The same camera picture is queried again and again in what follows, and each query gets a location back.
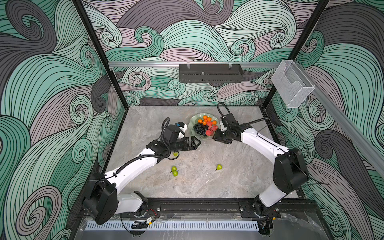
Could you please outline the dark fake grape bunch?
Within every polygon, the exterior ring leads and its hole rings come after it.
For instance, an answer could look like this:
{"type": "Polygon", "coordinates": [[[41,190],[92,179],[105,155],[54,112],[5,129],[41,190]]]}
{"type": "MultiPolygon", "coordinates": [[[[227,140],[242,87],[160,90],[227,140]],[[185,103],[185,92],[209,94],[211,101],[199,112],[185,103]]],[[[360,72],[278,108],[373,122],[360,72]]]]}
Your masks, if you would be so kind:
{"type": "Polygon", "coordinates": [[[194,131],[197,135],[206,136],[206,131],[208,130],[208,126],[203,123],[197,123],[194,125],[194,131]]]}

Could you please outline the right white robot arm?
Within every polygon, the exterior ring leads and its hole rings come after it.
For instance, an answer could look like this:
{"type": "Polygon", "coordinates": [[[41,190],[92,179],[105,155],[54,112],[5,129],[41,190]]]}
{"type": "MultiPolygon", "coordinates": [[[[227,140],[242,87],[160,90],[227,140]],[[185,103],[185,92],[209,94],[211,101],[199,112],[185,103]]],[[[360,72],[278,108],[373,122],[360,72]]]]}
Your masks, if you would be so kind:
{"type": "Polygon", "coordinates": [[[236,140],[244,143],[266,157],[273,165],[273,182],[263,191],[257,201],[265,208],[272,207],[309,180],[309,172],[302,152],[279,145],[253,128],[236,131],[217,130],[213,140],[230,144],[236,140]]]}

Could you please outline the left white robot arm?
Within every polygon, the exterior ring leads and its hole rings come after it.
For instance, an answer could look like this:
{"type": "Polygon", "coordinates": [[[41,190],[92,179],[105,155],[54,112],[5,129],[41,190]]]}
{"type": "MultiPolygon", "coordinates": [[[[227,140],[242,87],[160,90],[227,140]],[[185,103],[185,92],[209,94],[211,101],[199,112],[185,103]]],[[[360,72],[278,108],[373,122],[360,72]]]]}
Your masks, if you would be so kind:
{"type": "Polygon", "coordinates": [[[146,214],[148,199],[135,191],[128,195],[120,192],[145,170],[169,157],[169,153],[194,151],[201,145],[196,137],[185,137],[167,146],[163,141],[153,140],[137,157],[105,174],[94,174],[85,185],[83,207],[98,225],[113,216],[131,213],[136,217],[146,214]]]}

